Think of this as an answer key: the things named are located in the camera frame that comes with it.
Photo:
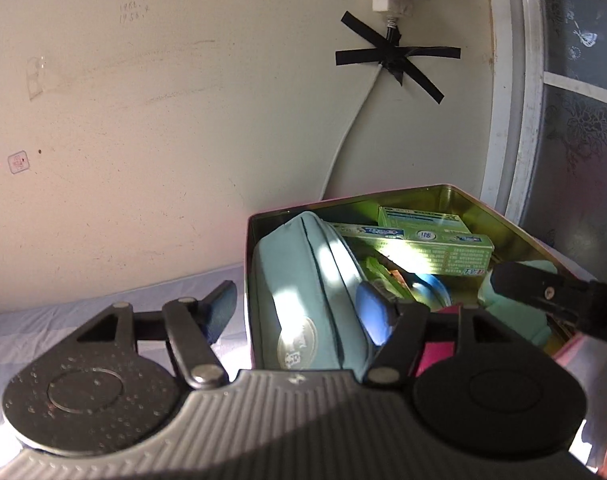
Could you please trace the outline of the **black tape cross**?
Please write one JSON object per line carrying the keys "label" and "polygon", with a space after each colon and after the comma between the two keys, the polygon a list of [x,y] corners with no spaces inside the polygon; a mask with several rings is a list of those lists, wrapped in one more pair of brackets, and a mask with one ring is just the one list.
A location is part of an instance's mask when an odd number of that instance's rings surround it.
{"label": "black tape cross", "polygon": [[387,26],[382,35],[369,25],[346,11],[340,20],[351,32],[367,41],[371,47],[364,49],[339,50],[335,52],[335,65],[348,66],[374,63],[396,79],[403,86],[403,77],[411,79],[421,87],[437,104],[445,95],[437,88],[412,61],[413,56],[423,58],[454,58],[460,60],[461,49],[446,46],[401,46],[401,32],[396,24]]}

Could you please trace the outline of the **magenta pouch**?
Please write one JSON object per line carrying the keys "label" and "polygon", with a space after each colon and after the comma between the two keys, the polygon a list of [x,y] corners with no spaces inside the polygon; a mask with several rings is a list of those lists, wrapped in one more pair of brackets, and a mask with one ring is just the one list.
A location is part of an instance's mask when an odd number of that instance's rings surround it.
{"label": "magenta pouch", "polygon": [[415,373],[416,377],[440,361],[454,356],[456,341],[459,338],[460,310],[461,305],[455,304],[428,315],[424,350]]}

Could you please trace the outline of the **teal pencil case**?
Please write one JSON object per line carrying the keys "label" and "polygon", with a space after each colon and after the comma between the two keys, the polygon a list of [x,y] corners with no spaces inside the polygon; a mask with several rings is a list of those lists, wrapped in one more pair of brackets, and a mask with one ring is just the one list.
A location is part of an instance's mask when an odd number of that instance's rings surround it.
{"label": "teal pencil case", "polygon": [[246,278],[254,364],[263,370],[350,370],[375,353],[355,306],[364,274],[334,226],[311,211],[262,237]]}

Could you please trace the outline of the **green toothpaste box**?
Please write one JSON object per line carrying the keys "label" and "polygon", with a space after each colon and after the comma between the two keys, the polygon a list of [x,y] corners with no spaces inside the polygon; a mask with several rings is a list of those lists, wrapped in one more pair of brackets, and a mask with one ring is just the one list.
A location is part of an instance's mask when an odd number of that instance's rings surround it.
{"label": "green toothpaste box", "polygon": [[494,244],[486,235],[421,228],[332,223],[348,243],[367,246],[415,274],[480,276],[487,272]]}

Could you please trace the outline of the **gold metal tin box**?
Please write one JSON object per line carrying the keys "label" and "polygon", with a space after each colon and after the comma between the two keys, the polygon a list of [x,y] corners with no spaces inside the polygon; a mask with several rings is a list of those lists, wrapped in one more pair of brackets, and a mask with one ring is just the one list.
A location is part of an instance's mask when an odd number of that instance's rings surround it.
{"label": "gold metal tin box", "polygon": [[250,218],[246,307],[252,359],[266,370],[351,370],[362,376],[396,322],[366,307],[372,285],[447,312],[487,309],[550,352],[571,329],[490,287],[506,261],[568,274],[550,248],[452,185],[406,188],[273,210]]}

